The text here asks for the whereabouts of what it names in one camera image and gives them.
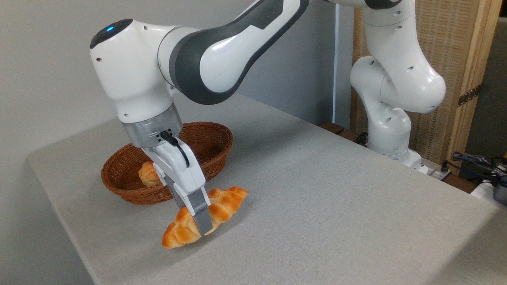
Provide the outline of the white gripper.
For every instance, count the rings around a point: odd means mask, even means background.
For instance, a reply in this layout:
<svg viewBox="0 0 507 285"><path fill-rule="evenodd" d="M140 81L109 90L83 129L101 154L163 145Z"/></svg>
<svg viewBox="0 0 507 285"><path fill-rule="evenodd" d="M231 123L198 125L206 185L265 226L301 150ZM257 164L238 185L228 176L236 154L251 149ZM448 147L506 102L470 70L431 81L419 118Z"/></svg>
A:
<svg viewBox="0 0 507 285"><path fill-rule="evenodd" d="M156 147L142 148L153 161L154 169L180 209L187 207L199 233L205 235L213 229L208 207L211 205L203 186L205 177L197 159L181 139L163 141ZM180 192L187 194L185 201Z"/></svg>

